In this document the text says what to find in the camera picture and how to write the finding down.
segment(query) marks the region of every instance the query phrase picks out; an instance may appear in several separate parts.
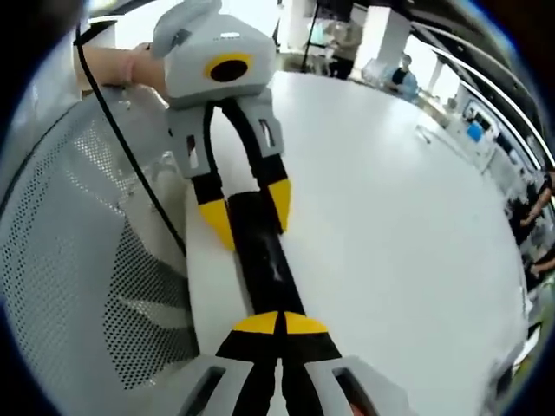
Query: perforated mesh panel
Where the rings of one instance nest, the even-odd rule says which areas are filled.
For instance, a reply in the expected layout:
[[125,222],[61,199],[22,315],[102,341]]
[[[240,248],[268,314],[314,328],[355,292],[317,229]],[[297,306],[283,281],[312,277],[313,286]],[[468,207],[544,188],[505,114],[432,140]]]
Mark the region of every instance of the perforated mesh panel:
[[[161,104],[146,90],[107,99],[140,163],[159,159]],[[62,414],[137,414],[158,388],[152,379],[198,353],[185,261],[160,259],[145,240],[141,227],[158,214],[133,196],[138,186],[90,97],[43,138],[0,217],[9,324]]]

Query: perforated metal sheet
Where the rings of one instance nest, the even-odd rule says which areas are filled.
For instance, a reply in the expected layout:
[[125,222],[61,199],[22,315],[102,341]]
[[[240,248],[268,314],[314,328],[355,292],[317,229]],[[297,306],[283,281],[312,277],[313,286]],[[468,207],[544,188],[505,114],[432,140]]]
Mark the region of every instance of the perforated metal sheet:
[[[106,97],[141,165],[160,160],[163,106],[146,90]],[[177,192],[180,181],[170,182]],[[160,375],[198,353],[185,259],[162,258],[174,244],[165,230],[157,236],[161,250],[146,241],[144,224],[160,227],[160,220],[130,191],[138,186],[89,97],[43,138],[0,217],[9,324],[61,414],[137,414]],[[167,207],[179,232],[183,206]]]

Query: white table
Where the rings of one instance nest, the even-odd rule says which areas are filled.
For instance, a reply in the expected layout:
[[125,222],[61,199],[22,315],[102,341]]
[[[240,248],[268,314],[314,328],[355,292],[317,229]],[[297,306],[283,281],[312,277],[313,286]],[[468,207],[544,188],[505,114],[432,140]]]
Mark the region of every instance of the white table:
[[[277,73],[272,89],[293,184],[282,244],[307,313],[343,354],[407,389],[420,415],[477,414],[527,325],[519,251],[494,182],[417,134],[423,123],[454,141],[405,101],[314,75]],[[225,193],[255,189],[231,124],[216,114],[212,131]],[[191,188],[188,272],[210,354],[249,312],[233,254],[195,205]]]

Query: black circular sensor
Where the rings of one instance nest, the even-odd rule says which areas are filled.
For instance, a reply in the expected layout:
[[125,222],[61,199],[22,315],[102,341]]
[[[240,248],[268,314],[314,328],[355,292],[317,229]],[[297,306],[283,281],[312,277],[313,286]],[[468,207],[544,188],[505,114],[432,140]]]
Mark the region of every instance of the black circular sensor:
[[239,60],[225,61],[216,65],[210,71],[210,77],[217,82],[231,82],[246,74],[248,69],[249,66],[246,62]]

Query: yellow circle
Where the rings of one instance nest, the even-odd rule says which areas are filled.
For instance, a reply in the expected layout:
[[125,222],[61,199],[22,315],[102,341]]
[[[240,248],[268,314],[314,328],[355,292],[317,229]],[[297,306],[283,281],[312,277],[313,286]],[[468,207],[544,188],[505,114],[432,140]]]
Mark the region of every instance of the yellow circle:
[[216,56],[205,65],[205,69],[204,69],[205,78],[212,79],[212,70],[216,68],[218,65],[228,61],[243,62],[246,65],[247,71],[248,71],[252,65],[252,56],[247,54],[241,54],[241,53],[224,54],[224,55]]

